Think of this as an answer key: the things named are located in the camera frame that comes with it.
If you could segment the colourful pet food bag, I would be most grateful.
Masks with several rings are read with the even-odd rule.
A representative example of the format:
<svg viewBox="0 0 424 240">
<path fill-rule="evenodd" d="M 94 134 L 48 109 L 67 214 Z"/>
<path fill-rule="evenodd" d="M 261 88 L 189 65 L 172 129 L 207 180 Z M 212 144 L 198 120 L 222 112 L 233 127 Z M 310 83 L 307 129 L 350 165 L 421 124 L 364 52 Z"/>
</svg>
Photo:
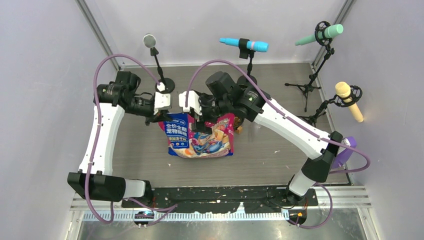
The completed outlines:
<svg viewBox="0 0 424 240">
<path fill-rule="evenodd" d="M 207 122 L 211 134 L 195 132 L 193 117 L 187 113 L 171 113 L 172 121 L 159 122 L 158 125 L 167 137 L 168 154 L 187 159 L 219 158 L 234 154 L 234 120 L 228 113 L 216 123 Z"/>
</svg>

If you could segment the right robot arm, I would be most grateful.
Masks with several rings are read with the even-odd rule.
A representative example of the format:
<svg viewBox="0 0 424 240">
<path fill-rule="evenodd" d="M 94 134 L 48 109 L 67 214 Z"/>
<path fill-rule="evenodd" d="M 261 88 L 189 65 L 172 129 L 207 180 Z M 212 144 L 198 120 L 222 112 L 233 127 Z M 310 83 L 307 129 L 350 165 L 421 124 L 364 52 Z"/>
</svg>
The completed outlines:
<svg viewBox="0 0 424 240">
<path fill-rule="evenodd" d="M 194 118 L 193 131 L 210 134 L 212 129 L 206 124 L 231 113 L 241 122 L 248 120 L 266 127 L 294 144 L 307 159 L 286 187 L 284 196 L 291 205 L 299 205 L 315 183 L 326 182 L 344 139 L 342 134 L 320 130 L 287 112 L 246 77 L 234 81 L 228 73 L 218 71 L 205 84 L 209 94 L 187 90 L 178 96 L 183 112 Z"/>
</svg>

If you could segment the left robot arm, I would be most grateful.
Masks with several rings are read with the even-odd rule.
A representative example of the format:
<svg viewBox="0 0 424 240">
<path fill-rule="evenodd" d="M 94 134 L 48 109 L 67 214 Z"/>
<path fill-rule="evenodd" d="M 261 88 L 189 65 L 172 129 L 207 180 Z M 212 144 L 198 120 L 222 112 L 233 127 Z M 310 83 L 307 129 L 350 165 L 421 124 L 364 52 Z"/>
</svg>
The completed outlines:
<svg viewBox="0 0 424 240">
<path fill-rule="evenodd" d="M 161 86 L 150 98 L 137 94 L 141 79 L 130 71 L 119 71 L 114 81 L 96 88 L 99 103 L 94 106 L 93 125 L 85 156 L 77 172 L 70 172 L 67 183 L 81 197 L 119 202 L 134 198 L 141 207 L 153 202 L 148 180 L 126 179 L 113 175 L 113 154 L 120 123 L 125 114 L 145 117 L 145 124 L 171 120 L 171 92 L 175 83 L 160 79 Z"/>
</svg>

